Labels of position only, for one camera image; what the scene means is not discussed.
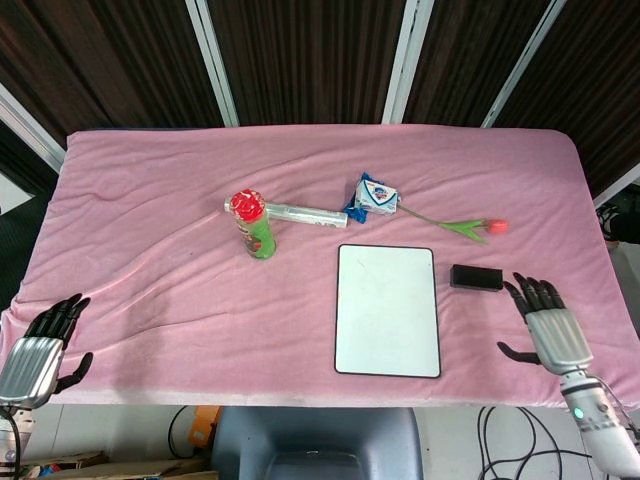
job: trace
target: pink tablecloth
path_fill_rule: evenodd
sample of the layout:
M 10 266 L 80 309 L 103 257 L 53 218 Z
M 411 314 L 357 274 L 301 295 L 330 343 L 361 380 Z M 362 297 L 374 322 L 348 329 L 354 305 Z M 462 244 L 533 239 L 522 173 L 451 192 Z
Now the pink tablecloth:
M 506 218 L 479 245 L 403 213 L 346 230 L 274 222 L 268 261 L 244 251 L 223 200 L 252 187 L 277 203 L 339 210 L 367 171 L 446 219 Z M 342 243 L 431 247 L 439 379 L 334 370 Z M 640 405 L 640 343 L 599 233 L 575 147 L 553 131 L 282 126 L 72 135 L 31 263 L 2 315 L 2 355 L 75 292 L 93 299 L 64 361 L 95 360 L 57 401 L 313 406 L 561 404 L 558 379 L 497 349 L 532 344 L 506 292 L 448 286 L 453 263 L 556 284 L 595 360 Z

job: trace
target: silver robotic hand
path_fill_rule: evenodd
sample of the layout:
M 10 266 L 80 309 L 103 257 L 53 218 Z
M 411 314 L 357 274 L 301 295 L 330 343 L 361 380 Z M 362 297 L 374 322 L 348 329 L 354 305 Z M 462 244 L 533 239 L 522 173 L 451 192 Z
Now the silver robotic hand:
M 52 394 L 84 378 L 93 353 L 84 355 L 73 374 L 58 378 L 58 372 L 78 317 L 90 301 L 78 293 L 31 322 L 24 337 L 14 344 L 0 373 L 0 405 L 14 410 L 35 409 L 47 403 Z
M 516 352 L 503 342 L 498 342 L 498 348 L 512 360 L 542 365 L 561 377 L 562 395 L 600 470 L 620 478 L 640 477 L 640 454 L 627 429 L 637 439 L 640 432 L 624 410 L 627 425 L 620 422 L 604 391 L 609 387 L 587 373 L 593 355 L 577 319 L 549 282 L 524 278 L 519 273 L 513 276 L 522 293 L 509 282 L 504 286 L 529 329 L 536 351 Z

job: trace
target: white metal frame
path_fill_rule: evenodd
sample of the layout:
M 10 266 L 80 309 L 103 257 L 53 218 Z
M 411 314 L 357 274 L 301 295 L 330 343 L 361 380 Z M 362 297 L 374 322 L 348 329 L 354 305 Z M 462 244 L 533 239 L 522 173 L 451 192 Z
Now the white metal frame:
M 536 26 L 536 29 L 531 34 L 531 37 L 529 37 L 527 44 L 524 46 L 524 49 L 520 54 L 520 58 L 518 58 L 513 70 L 511 70 L 511 73 L 505 80 L 504 85 L 502 85 L 502 89 L 498 92 L 496 99 L 493 101 L 493 105 L 491 105 L 487 116 L 483 120 L 481 125 L 483 128 L 493 126 L 496 118 L 498 118 L 502 108 L 511 96 L 511 92 L 513 92 L 513 89 L 520 81 L 520 77 L 522 77 L 522 74 L 529 66 L 529 62 L 531 62 L 531 59 L 538 51 L 538 47 L 540 47 L 540 44 L 547 36 L 547 33 L 549 33 L 549 30 L 555 23 L 558 15 L 560 15 L 565 3 L 566 0 L 551 0 L 549 2 L 547 9 L 542 14 L 542 18 L 540 18 L 540 21 Z
M 598 195 L 593 199 L 593 203 L 598 208 L 606 201 L 612 199 L 617 193 L 620 193 L 624 190 L 625 187 L 635 182 L 638 178 L 640 178 L 640 162 L 625 173 L 618 180 L 613 182 L 609 188 L 607 188 L 604 192 Z
M 65 150 L 20 102 L 0 84 L 0 119 L 56 172 L 60 172 Z
M 435 0 L 407 0 L 382 123 L 402 123 Z
M 240 125 L 206 0 L 185 0 L 225 127 Z

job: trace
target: floor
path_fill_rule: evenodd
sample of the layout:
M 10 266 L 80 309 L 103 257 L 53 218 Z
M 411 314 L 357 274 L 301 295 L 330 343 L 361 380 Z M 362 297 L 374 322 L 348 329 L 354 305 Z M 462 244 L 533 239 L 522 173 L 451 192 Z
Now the floor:
M 80 452 L 104 450 L 113 460 L 170 458 L 167 429 L 179 406 L 144 405 L 45 405 L 36 410 L 36 428 L 25 458 L 47 458 Z M 476 438 L 478 408 L 420 408 L 416 419 L 422 444 L 425 479 L 469 480 L 478 478 L 480 451 Z M 572 418 L 563 410 L 531 409 L 549 428 L 560 448 L 584 452 Z M 640 411 L 633 415 L 640 422 Z M 176 421 L 174 438 L 181 454 L 189 454 L 186 435 L 193 418 L 188 408 Z M 540 432 L 538 449 L 551 448 Z M 492 459 L 514 458 L 531 445 L 528 424 L 518 410 L 499 407 L 487 427 Z M 564 480 L 600 480 L 604 475 L 586 459 L 563 457 Z M 497 473 L 513 478 L 514 466 L 498 466 Z M 555 456 L 532 459 L 521 480 L 557 478 Z

